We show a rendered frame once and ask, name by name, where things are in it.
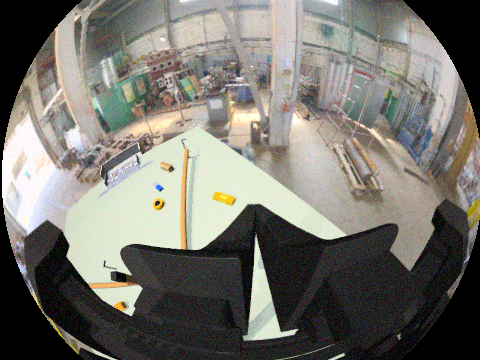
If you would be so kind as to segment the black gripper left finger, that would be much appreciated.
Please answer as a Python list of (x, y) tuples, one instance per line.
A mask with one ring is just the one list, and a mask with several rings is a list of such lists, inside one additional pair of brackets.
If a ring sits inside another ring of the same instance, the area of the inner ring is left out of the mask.
[(147, 285), (179, 295), (227, 299), (237, 327), (247, 336), (255, 217), (255, 204), (248, 204), (221, 235), (199, 251), (129, 244), (121, 249), (121, 260), (141, 288)]

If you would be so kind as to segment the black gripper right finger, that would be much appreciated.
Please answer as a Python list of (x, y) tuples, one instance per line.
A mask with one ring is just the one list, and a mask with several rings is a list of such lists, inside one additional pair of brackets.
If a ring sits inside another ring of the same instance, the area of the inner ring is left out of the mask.
[(361, 263), (391, 249), (397, 224), (383, 224), (337, 239), (321, 239), (271, 209), (255, 204), (255, 233), (280, 332), (297, 328), (296, 321), (329, 273)]

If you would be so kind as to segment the tan wooden block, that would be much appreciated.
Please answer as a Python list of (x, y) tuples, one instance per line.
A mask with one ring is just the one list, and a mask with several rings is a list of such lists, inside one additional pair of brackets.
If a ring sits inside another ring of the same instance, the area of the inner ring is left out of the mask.
[(164, 169), (164, 171), (167, 171), (169, 173), (175, 171), (175, 169), (173, 169), (172, 167), (172, 164), (167, 164), (167, 163), (160, 163), (159, 167), (161, 167), (161, 169)]

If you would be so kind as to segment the yellow rectangular block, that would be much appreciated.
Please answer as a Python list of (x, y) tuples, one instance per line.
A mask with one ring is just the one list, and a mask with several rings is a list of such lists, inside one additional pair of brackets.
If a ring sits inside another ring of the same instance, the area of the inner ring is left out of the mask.
[(236, 197), (225, 195), (225, 193), (215, 192), (213, 193), (212, 200), (219, 201), (219, 203), (233, 205)]

